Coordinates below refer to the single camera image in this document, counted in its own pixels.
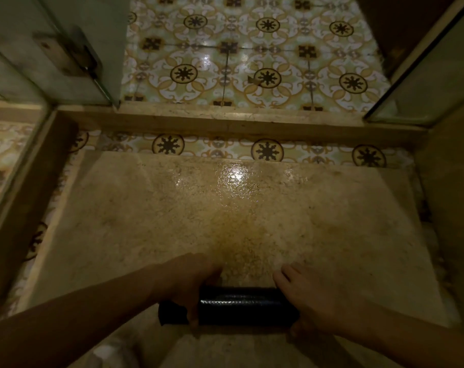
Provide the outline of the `person's left hand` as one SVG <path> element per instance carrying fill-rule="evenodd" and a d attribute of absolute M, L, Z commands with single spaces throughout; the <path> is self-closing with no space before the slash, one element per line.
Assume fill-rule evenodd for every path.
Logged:
<path fill-rule="evenodd" d="M 223 264 L 204 253 L 187 253 L 154 265 L 149 270 L 148 302 L 172 301 L 184 308 L 188 302 L 199 303 L 200 288 L 215 284 L 222 271 Z"/>

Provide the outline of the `person's right hand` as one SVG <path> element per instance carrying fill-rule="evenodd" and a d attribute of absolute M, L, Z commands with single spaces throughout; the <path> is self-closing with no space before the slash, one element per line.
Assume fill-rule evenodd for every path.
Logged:
<path fill-rule="evenodd" d="M 299 319 L 315 331 L 344 338 L 360 331 L 357 312 L 363 300 L 299 263 L 284 264 L 272 275 L 276 287 L 299 311 Z"/>

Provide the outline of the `black mat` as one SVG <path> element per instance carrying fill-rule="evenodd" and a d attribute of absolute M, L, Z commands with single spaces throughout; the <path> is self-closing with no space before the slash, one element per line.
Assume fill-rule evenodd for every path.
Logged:
<path fill-rule="evenodd" d="M 299 311 L 278 288 L 204 285 L 198 323 L 205 327 L 291 327 Z"/>

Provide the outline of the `person's left forearm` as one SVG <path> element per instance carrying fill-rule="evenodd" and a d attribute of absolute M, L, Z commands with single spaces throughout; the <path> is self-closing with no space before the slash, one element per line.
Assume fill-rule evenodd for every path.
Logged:
<path fill-rule="evenodd" d="M 155 303 L 147 266 L 0 321 L 0 368 L 65 368 Z"/>

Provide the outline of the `person's right forearm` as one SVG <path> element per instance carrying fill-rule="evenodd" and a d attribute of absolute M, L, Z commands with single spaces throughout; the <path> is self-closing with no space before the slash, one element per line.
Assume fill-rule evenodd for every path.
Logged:
<path fill-rule="evenodd" d="M 453 329 L 364 299 L 355 299 L 340 324 L 346 339 L 405 368 L 464 368 L 464 335 Z"/>

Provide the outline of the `stone shower threshold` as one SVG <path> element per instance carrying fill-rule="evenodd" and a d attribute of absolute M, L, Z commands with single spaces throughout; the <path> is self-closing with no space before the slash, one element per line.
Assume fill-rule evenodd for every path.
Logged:
<path fill-rule="evenodd" d="M 60 105 L 58 115 L 84 130 L 175 133 L 182 135 L 263 136 L 343 144 L 413 147 L 428 133 L 414 125 L 369 123 L 361 113 L 246 109 L 205 105 L 126 102 L 119 109 Z"/>

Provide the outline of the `metal door hinge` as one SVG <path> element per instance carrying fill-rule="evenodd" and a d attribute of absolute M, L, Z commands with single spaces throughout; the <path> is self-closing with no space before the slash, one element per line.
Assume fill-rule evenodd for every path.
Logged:
<path fill-rule="evenodd" d="M 57 70 L 66 77 L 98 79 L 102 62 L 79 26 L 72 26 L 66 36 L 61 33 L 34 32 L 33 40 Z"/>

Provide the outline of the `glass shower panel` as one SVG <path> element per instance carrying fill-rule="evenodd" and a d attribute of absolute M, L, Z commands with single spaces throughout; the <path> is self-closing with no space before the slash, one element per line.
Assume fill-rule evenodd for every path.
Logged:
<path fill-rule="evenodd" d="M 455 0 L 364 115 L 368 123 L 431 127 L 464 102 L 464 0 Z"/>

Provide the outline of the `glass shower door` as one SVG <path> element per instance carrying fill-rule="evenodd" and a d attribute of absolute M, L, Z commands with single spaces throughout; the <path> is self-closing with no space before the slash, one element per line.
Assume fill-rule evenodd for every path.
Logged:
<path fill-rule="evenodd" d="M 0 0 L 0 98 L 120 106 L 131 0 Z M 102 62 L 98 79 L 66 77 L 33 40 L 79 26 Z"/>

